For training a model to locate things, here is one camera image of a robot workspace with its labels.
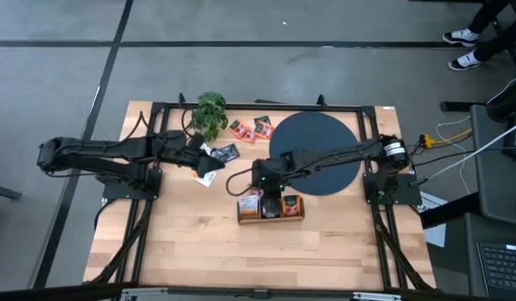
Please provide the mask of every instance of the concrete floor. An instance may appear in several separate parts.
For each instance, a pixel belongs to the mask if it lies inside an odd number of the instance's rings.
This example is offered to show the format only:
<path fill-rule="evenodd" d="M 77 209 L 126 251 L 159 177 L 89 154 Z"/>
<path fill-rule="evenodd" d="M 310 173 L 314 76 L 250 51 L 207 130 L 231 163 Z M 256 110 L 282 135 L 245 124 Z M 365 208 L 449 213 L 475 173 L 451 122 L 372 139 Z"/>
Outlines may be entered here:
<path fill-rule="evenodd" d="M 112 40 L 125 0 L 0 0 L 0 39 Z M 124 40 L 439 41 L 464 28 L 477 4 L 407 0 L 144 0 L 135 1 Z M 503 24 L 513 21 L 503 12 Z M 488 29 L 483 38 L 493 36 Z M 437 123 L 465 114 L 442 113 L 443 100 L 486 101 L 516 77 L 503 53 L 482 68 L 454 73 L 447 61 L 466 49 L 367 48 L 121 48 L 94 139 L 115 140 L 127 102 L 188 99 L 204 91 L 229 102 L 256 98 L 313 104 L 393 105 L 407 142 L 434 135 Z M 37 146 L 54 136 L 79 137 L 105 66 L 107 48 L 0 48 L 0 185 L 23 192 L 0 198 L 0 291 L 26 288 L 64 181 L 35 165 Z M 450 135 L 468 123 L 443 129 Z M 464 147 L 472 148 L 471 142 Z M 457 151 L 427 151 L 425 161 Z M 419 168 L 429 176 L 453 162 Z M 476 191 L 473 162 L 464 177 Z M 59 245 L 49 286 L 81 282 L 100 207 L 102 186 L 82 178 Z M 453 200 L 466 191 L 457 170 L 423 191 Z M 463 273 L 439 267 L 438 287 L 466 293 Z"/>

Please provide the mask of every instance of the green leaves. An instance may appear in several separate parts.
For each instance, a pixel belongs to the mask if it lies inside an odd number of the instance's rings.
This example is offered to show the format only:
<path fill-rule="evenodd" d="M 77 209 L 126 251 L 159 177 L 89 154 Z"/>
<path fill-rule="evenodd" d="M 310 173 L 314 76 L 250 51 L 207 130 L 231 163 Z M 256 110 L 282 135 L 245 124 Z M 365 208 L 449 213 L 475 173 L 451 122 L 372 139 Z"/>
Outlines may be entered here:
<path fill-rule="evenodd" d="M 206 92 L 198 96 L 198 109 L 192 112 L 192 127 L 204 135 L 206 142 L 218 137 L 218 124 L 224 130 L 227 118 L 224 114 L 226 100 L 219 93 Z"/>

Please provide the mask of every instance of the white sneaker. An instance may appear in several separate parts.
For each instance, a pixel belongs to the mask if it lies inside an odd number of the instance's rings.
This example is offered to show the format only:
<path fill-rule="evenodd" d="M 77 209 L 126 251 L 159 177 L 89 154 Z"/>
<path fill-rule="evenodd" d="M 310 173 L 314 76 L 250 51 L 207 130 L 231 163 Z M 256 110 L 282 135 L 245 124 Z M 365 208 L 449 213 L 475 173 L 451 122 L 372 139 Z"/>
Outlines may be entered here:
<path fill-rule="evenodd" d="M 475 68 L 480 66 L 483 62 L 479 62 L 475 59 L 475 55 L 473 55 L 474 51 L 469 54 L 463 55 L 458 59 L 454 59 L 451 62 L 447 63 L 449 69 L 454 71 L 465 71 L 470 68 Z"/>
<path fill-rule="evenodd" d="M 473 47 L 478 42 L 480 34 L 472 33 L 469 29 L 457 30 L 452 33 L 444 33 L 442 40 L 449 44 L 460 43 L 464 47 Z"/>

